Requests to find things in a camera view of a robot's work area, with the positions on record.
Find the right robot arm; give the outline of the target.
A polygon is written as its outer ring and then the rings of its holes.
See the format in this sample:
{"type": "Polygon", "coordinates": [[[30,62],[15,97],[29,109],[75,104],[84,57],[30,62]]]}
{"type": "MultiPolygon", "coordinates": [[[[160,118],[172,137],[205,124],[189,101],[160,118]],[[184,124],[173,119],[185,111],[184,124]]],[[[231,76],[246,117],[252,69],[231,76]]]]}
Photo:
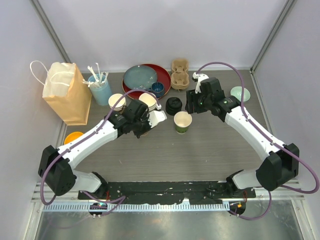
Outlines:
{"type": "Polygon", "coordinates": [[[217,78],[196,74],[192,79],[196,87],[186,92],[185,110],[189,114],[210,111],[235,129],[262,161],[258,169],[240,170],[227,178],[225,190],[230,197],[238,197],[249,187],[273,191],[298,175],[299,162],[293,155],[299,156],[300,150],[294,143],[285,144],[272,136],[241,108],[236,97],[225,96],[217,78]]]}

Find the brown paper cup stack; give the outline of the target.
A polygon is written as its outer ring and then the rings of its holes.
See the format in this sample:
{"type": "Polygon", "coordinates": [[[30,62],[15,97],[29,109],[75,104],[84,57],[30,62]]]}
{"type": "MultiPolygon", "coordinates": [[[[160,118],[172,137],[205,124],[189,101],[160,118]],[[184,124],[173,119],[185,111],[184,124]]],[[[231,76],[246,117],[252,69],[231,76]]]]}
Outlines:
{"type": "Polygon", "coordinates": [[[114,111],[122,111],[126,106],[126,98],[120,93],[115,93],[108,99],[108,104],[114,111]]]}

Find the green paper cup stack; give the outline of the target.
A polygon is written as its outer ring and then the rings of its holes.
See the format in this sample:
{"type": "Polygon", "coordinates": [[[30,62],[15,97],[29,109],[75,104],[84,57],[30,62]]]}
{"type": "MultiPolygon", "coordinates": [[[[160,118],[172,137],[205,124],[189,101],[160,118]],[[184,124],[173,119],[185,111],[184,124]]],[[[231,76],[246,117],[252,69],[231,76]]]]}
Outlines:
{"type": "Polygon", "coordinates": [[[142,93],[138,99],[148,106],[149,112],[155,110],[157,107],[157,100],[154,98],[153,93],[142,93]]]}

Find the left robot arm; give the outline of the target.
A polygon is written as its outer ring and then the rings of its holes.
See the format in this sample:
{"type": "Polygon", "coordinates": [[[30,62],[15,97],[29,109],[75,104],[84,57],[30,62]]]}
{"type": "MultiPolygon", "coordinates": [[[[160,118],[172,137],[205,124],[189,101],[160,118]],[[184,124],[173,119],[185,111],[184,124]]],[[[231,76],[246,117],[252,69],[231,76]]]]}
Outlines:
{"type": "Polygon", "coordinates": [[[163,111],[149,111],[148,106],[137,99],[131,101],[123,112],[109,111],[104,119],[79,138],[58,148],[49,145],[43,150],[38,169],[40,189],[43,191],[47,185],[55,197],[69,191],[82,191],[97,200],[102,199],[108,191],[106,180],[97,172],[85,173],[77,171],[76,167],[103,145],[130,132],[140,138],[164,120],[163,111]]]}

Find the black cup lid stack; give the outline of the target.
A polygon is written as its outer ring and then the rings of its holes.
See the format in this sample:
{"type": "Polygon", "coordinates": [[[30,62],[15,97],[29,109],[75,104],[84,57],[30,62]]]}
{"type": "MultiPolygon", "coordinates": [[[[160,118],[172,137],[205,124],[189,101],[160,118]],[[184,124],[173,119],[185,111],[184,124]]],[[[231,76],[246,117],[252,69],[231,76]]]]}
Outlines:
{"type": "Polygon", "coordinates": [[[167,99],[165,104],[165,111],[170,116],[174,116],[182,109],[182,101],[178,97],[170,97],[167,99]]]}

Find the single green paper cup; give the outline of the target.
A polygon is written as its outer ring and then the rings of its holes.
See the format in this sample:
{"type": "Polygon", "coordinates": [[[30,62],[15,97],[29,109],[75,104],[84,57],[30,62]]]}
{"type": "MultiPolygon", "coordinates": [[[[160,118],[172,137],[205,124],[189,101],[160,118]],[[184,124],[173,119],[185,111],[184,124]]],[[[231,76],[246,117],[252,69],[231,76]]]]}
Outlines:
{"type": "Polygon", "coordinates": [[[173,118],[175,130],[179,134],[185,134],[193,119],[192,116],[186,111],[180,111],[174,115],[173,118]]]}

